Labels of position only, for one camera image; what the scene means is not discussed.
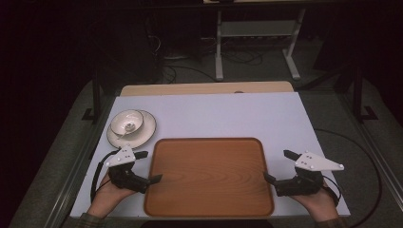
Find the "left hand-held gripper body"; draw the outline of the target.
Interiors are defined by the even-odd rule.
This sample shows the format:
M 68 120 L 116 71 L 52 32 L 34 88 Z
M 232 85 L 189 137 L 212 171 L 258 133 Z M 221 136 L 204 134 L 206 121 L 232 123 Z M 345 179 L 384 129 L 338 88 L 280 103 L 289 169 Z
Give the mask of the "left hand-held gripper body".
M 134 153 L 130 146 L 124 146 L 106 162 L 106 167 L 114 185 L 144 194 L 149 186 L 149 180 L 132 171 L 137 160 Z

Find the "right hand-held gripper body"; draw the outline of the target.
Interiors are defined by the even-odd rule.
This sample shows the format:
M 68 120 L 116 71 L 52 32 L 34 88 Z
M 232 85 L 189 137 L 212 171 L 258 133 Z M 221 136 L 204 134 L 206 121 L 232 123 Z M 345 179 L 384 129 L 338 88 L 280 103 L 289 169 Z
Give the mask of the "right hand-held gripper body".
M 308 196 L 319 191 L 323 186 L 322 171 L 341 171 L 344 165 L 321 157 L 315 153 L 305 152 L 294 162 L 296 175 L 289 180 L 277 180 L 275 189 L 279 197 Z

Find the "person's right hand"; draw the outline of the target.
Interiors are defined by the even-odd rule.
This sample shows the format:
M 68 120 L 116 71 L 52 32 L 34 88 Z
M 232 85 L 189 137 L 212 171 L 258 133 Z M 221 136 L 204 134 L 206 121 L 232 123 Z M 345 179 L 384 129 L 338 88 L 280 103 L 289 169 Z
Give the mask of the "person's right hand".
M 292 199 L 300 203 L 315 222 L 338 218 L 333 198 L 324 189 L 320 189 L 313 195 L 292 196 Z

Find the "person's left hand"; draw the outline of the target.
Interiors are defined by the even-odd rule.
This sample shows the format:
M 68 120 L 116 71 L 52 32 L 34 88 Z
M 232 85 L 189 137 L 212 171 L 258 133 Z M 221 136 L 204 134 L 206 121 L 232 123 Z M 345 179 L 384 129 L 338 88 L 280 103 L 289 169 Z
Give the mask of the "person's left hand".
M 133 194 L 135 194 L 135 191 L 114 185 L 109 175 L 105 174 L 101 181 L 101 186 L 86 212 L 98 219 L 104 219 L 122 200 Z

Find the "white ceramic plate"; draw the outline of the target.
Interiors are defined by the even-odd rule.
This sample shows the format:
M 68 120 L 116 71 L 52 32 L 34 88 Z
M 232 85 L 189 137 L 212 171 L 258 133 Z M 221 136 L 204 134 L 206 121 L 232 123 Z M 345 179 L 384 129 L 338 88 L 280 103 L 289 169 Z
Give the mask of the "white ceramic plate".
M 152 114 L 145 110 L 139 110 L 144 116 L 143 126 L 136 132 L 127 134 L 124 137 L 118 136 L 112 132 L 109 127 L 106 132 L 108 142 L 118 148 L 129 145 L 131 148 L 138 148 L 149 141 L 154 135 L 157 127 L 156 120 Z

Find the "white ceramic spoon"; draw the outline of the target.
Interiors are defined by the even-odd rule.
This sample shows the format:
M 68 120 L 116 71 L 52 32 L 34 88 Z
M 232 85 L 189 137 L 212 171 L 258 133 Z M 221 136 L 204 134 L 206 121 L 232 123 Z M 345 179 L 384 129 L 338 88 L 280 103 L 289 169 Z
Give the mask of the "white ceramic spoon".
M 135 130 L 136 130 L 136 125 L 134 123 L 128 123 L 125 126 L 125 133 L 122 134 L 122 137 L 124 137 L 126 134 L 131 133 L 131 132 L 133 132 Z

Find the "white ceramic bowl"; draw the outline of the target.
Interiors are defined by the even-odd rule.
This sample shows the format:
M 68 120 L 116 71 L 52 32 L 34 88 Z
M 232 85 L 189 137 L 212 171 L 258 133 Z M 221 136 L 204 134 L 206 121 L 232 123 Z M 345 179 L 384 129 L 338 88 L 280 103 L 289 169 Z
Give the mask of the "white ceramic bowl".
M 138 131 L 144 123 L 144 116 L 139 110 L 125 110 L 118 113 L 111 121 L 110 128 L 113 133 L 118 136 L 122 136 L 125 133 L 125 126 L 127 124 L 135 124 L 136 130 L 131 132 L 134 133 Z

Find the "brown wooden tray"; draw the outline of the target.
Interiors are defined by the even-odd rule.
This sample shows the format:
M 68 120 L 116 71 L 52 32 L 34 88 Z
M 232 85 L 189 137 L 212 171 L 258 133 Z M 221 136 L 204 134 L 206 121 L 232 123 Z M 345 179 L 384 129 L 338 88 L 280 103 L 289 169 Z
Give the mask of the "brown wooden tray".
M 262 144 L 255 138 L 162 139 L 145 195 L 155 218 L 266 218 L 275 204 Z

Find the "black metal stand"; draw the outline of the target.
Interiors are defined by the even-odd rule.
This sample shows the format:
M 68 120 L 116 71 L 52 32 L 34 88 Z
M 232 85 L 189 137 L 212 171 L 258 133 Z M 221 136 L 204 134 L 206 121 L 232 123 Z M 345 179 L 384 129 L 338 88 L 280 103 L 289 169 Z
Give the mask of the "black metal stand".
M 377 116 L 370 106 L 362 105 L 363 76 L 359 66 L 355 66 L 353 77 L 353 114 L 362 124 L 367 120 L 377 120 Z
M 101 114 L 101 87 L 99 84 L 98 71 L 94 70 L 91 78 L 92 83 L 92 108 L 87 108 L 82 119 L 97 123 Z

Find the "light wooden table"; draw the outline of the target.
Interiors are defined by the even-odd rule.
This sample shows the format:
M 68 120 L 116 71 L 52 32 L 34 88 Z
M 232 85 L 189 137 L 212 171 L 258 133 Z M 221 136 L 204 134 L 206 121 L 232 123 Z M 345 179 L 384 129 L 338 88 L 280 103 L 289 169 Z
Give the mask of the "light wooden table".
M 126 85 L 121 96 L 293 92 L 289 82 L 236 82 L 173 85 Z

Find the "white metal desk frame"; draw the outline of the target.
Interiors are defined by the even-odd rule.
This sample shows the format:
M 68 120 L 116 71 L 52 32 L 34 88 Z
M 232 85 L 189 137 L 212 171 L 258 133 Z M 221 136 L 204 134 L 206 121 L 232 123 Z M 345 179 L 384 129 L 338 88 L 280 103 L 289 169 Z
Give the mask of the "white metal desk frame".
M 223 80 L 222 66 L 222 38 L 235 37 L 274 37 L 286 36 L 290 38 L 288 48 L 282 50 L 284 60 L 288 66 L 293 80 L 298 81 L 300 75 L 293 59 L 293 52 L 297 43 L 297 38 L 302 26 L 306 9 L 301 9 L 295 20 L 275 20 L 275 21 L 236 21 L 225 22 L 221 19 L 221 12 L 217 16 L 216 32 L 216 53 L 215 53 L 215 75 L 218 81 Z

